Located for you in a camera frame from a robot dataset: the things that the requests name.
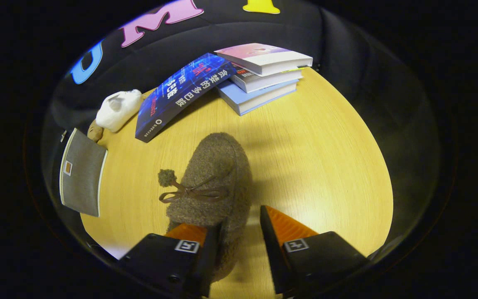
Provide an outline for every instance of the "mouse ear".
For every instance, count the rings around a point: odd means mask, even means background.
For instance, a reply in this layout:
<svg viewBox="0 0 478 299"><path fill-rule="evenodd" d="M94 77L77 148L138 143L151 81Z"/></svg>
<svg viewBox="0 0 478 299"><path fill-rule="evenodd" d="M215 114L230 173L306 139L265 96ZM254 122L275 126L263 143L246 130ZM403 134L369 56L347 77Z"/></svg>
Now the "mouse ear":
<svg viewBox="0 0 478 299"><path fill-rule="evenodd" d="M119 110L121 110L121 101L123 100L123 98L119 96L120 96L120 93L117 93L115 96L108 98L108 105L115 112L118 112Z"/></svg>

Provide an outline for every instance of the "book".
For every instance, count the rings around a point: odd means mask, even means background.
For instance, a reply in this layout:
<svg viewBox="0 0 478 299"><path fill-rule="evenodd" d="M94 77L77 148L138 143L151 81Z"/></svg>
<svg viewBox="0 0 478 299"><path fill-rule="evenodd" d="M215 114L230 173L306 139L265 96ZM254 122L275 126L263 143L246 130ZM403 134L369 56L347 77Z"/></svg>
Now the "book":
<svg viewBox="0 0 478 299"><path fill-rule="evenodd" d="M243 89L245 93L251 93L252 91L257 91L265 87L303 78L302 70L291 70L269 76L258 76L241 66L234 66L237 73L231 76L230 80Z"/></svg>
<svg viewBox="0 0 478 299"><path fill-rule="evenodd" d="M297 82L297 79L291 80L265 87L251 93L245 93L237 85L231 82L231 80L227 80L217 85L217 90L222 99L235 111L235 113L241 116L263 106L264 104L272 102L277 98L296 91Z"/></svg>
<svg viewBox="0 0 478 299"><path fill-rule="evenodd" d="M173 117L218 83L235 74L233 64L206 53L184 66L141 104L135 138L149 142Z"/></svg>
<svg viewBox="0 0 478 299"><path fill-rule="evenodd" d="M264 44L245 44L216 50L226 58L258 76L313 66L313 57Z"/></svg>
<svg viewBox="0 0 478 299"><path fill-rule="evenodd" d="M108 151L74 128L62 155L60 199L77 212L99 217L99 190Z"/></svg>

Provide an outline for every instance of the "wooden table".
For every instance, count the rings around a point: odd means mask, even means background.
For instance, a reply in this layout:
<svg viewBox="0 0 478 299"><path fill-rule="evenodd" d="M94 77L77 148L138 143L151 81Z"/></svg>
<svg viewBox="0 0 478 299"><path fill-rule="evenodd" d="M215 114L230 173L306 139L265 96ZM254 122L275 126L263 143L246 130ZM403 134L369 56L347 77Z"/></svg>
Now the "wooden table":
<svg viewBox="0 0 478 299"><path fill-rule="evenodd" d="M254 196L240 260L212 284L211 298L280 297L259 225L262 204L319 233L337 232L365 256L377 250L393 212L383 156L347 100L311 68L303 76L296 92L242 117L209 91L149 143L134 138L137 117L116 134L105 129L101 216L81 215L88 234L117 258L148 233L163 235L167 205L158 196L176 189L158 185L159 170L174 169L180 180L202 138L227 132L250 160Z"/></svg>

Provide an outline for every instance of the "plush toy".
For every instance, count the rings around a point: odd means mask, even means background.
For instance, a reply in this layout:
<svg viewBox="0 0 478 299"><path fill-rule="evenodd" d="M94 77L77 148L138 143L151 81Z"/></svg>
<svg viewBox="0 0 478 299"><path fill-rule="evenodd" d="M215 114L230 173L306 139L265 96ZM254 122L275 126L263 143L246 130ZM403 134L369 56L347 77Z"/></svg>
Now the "plush toy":
<svg viewBox="0 0 478 299"><path fill-rule="evenodd" d="M98 142L102 138L102 131L103 128L97 125L97 121L95 119L91 122L90 127L88 128L88 138L93 140L94 142Z"/></svg>
<svg viewBox="0 0 478 299"><path fill-rule="evenodd" d="M97 112L96 123L99 127L117 132L138 112L142 102L141 92L138 89L114 93L105 98Z"/></svg>
<svg viewBox="0 0 478 299"><path fill-rule="evenodd" d="M173 170L161 170L158 182L178 188L160 196L161 202L171 203L168 232L182 223L200 227L222 223L212 281L226 277L237 260L251 205L252 174L241 145L226 133L210 134L193 153L181 184Z"/></svg>

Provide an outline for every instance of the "pink letter m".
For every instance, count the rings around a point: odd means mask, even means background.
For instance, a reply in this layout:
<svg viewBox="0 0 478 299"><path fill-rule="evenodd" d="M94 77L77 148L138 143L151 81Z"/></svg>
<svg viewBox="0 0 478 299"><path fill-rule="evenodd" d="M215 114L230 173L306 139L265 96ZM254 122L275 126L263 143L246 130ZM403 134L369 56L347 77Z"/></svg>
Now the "pink letter m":
<svg viewBox="0 0 478 299"><path fill-rule="evenodd" d="M167 13L169 13L169 18L165 21L165 24L178 23L196 17L203 13L204 10L197 8L193 3L193 0L177 0L175 2L170 2L164 5L157 13L142 15L138 19L135 19L125 26L121 27L123 33L125 34L125 41L121 44L121 47L125 48L133 42L139 40L144 36L144 32L139 32L138 27L156 30L160 27L161 21Z"/></svg>

